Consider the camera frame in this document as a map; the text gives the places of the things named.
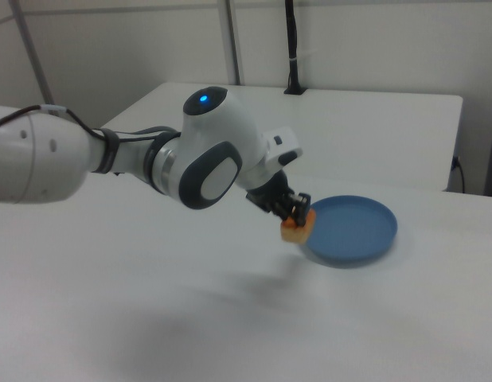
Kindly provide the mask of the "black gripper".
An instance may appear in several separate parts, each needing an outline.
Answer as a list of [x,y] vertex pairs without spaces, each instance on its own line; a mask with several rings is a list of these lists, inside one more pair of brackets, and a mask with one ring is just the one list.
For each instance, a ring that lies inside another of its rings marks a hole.
[[272,213],[282,221],[292,217],[297,227],[306,225],[311,196],[306,193],[295,195],[282,170],[264,185],[248,190],[246,198],[262,211]]

